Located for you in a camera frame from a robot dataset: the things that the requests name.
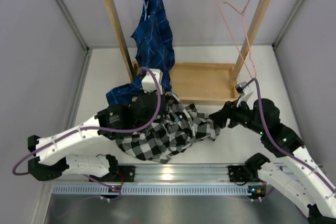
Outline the black white checkered shirt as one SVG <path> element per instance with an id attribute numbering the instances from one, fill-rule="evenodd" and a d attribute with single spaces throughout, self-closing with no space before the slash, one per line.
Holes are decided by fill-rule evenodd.
<path id="1" fill-rule="evenodd" d="M 167 113 L 158 116 L 145 132 L 116 140 L 117 147 L 142 161 L 165 164 L 192 144 L 216 140 L 221 128 L 192 103 L 184 106 L 175 93 L 165 94 Z"/>

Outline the pink wire hanger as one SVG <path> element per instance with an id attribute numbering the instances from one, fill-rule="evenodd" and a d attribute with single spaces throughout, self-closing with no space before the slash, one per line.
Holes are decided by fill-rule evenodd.
<path id="1" fill-rule="evenodd" d="M 221 8 L 221 5 L 220 5 L 220 2 L 222 2 L 223 4 L 227 4 L 229 7 L 231 7 L 236 13 L 238 13 L 242 19 L 242 24 L 243 24 L 243 29 L 244 29 L 244 33 L 245 33 L 245 39 L 246 39 L 246 42 L 247 42 L 247 49 L 249 50 L 248 51 L 248 59 L 250 60 L 251 64 L 252 64 L 252 67 L 253 67 L 253 73 L 251 72 L 251 70 L 249 69 L 247 63 L 246 63 L 246 57 L 243 56 L 243 53 L 242 53 L 242 49 L 239 51 L 239 58 L 240 60 L 242 60 L 249 76 L 251 77 L 251 79 L 255 79 L 257 77 L 257 70 L 256 70 L 256 66 L 255 66 L 255 63 L 253 61 L 253 59 L 251 58 L 251 45 L 250 45 L 250 41 L 249 41 L 249 37 L 248 37 L 248 31 L 247 31 L 247 28 L 246 28 L 246 22 L 245 22 L 245 12 L 246 12 L 246 9 L 247 7 L 249 6 L 249 3 L 250 3 L 251 0 L 248 0 L 245 7 L 242 9 L 242 10 L 238 10 L 234 5 L 232 5 L 230 2 L 226 1 L 226 0 L 215 0 L 216 2 L 216 5 L 220 11 L 220 14 L 221 14 L 221 17 L 225 23 L 225 26 L 227 28 L 227 30 L 229 31 L 229 34 L 231 36 L 231 39 L 232 41 L 234 42 L 234 45 L 236 47 L 236 49 L 238 50 L 238 43 L 234 37 L 234 34 L 227 22 L 227 19 L 225 17 L 225 14 L 224 14 L 224 11 L 223 9 Z"/>

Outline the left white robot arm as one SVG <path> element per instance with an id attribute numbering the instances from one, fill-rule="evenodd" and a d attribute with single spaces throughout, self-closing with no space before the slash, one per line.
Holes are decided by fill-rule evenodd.
<path id="1" fill-rule="evenodd" d="M 76 151 L 97 145 L 103 139 L 116 141 L 128 137 L 134 129 L 145 130 L 153 115 L 162 116 L 165 96 L 156 92 L 142 93 L 130 104 L 113 104 L 87 121 L 50 137 L 32 135 L 28 150 L 28 173 L 44 182 L 63 175 L 89 175 L 100 182 L 111 182 L 120 174 L 117 159 L 110 155 L 83 156 Z"/>

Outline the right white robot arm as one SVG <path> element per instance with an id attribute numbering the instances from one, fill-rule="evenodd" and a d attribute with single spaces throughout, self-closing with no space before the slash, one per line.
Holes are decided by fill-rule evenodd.
<path id="1" fill-rule="evenodd" d="M 280 111 L 269 99 L 228 101 L 209 117 L 220 128 L 241 125 L 260 135 L 262 145 L 283 163 L 288 176 L 265 155 L 256 153 L 244 163 L 249 180 L 260 180 L 282 193 L 304 214 L 309 223 L 335 223 L 335 186 L 314 162 L 301 138 L 280 121 Z"/>

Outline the blue plaid shirt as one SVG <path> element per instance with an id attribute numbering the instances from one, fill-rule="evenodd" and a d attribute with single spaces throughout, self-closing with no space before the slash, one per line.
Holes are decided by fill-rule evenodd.
<path id="1" fill-rule="evenodd" d="M 175 64 L 172 30 L 163 0 L 145 0 L 145 3 L 138 26 L 131 35 L 137 46 L 135 59 L 139 67 L 161 70 L 161 85 L 166 92 L 171 92 L 170 70 Z"/>

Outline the wooden clothes rack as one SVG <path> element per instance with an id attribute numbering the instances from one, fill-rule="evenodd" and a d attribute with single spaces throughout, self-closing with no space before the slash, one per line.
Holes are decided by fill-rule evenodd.
<path id="1" fill-rule="evenodd" d="M 254 41 L 263 17 L 271 0 L 259 0 L 250 27 L 245 28 L 245 40 L 238 48 L 236 63 L 194 63 L 178 62 L 171 70 L 173 92 L 185 103 L 200 105 L 221 105 L 225 101 L 234 101 L 238 94 L 234 89 L 237 77 L 250 57 L 250 46 Z M 138 73 L 138 65 L 133 64 L 125 42 L 121 23 L 114 0 L 104 0 L 110 22 L 114 27 L 116 38 L 129 78 L 133 80 Z"/>

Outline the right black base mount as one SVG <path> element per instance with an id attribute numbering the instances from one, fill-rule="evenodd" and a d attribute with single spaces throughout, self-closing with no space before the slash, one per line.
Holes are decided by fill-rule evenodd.
<path id="1" fill-rule="evenodd" d="M 255 182 L 256 177 L 253 171 L 245 165 L 228 166 L 229 181 L 238 186 L 243 186 L 249 182 Z"/>

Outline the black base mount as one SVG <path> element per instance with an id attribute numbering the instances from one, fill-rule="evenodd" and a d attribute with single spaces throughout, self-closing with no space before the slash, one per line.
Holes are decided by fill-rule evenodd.
<path id="1" fill-rule="evenodd" d="M 255 182 L 256 177 L 253 171 L 245 165 L 228 166 L 229 181 L 238 186 L 243 186 L 249 182 Z"/>
<path id="2" fill-rule="evenodd" d="M 135 177 L 135 166 L 132 165 L 119 165 L 118 168 L 114 168 L 111 172 L 104 175 L 103 177 L 96 177 L 93 175 L 89 176 L 89 181 L 93 182 L 93 179 L 109 183 L 109 182 L 134 182 Z"/>

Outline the aluminium mounting rail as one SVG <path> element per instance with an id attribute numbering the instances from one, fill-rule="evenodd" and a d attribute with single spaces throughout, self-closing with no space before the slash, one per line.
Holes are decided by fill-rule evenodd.
<path id="1" fill-rule="evenodd" d="M 228 164 L 131 164 L 134 183 L 229 183 Z"/>

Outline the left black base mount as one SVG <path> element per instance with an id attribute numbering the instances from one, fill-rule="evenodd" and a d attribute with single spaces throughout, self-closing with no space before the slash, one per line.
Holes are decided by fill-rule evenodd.
<path id="1" fill-rule="evenodd" d="M 111 172 L 104 175 L 103 177 L 96 177 L 93 175 L 89 176 L 89 181 L 93 182 L 93 179 L 109 183 L 109 182 L 134 182 L 135 177 L 135 166 L 132 165 L 119 165 L 118 168 L 114 168 Z"/>

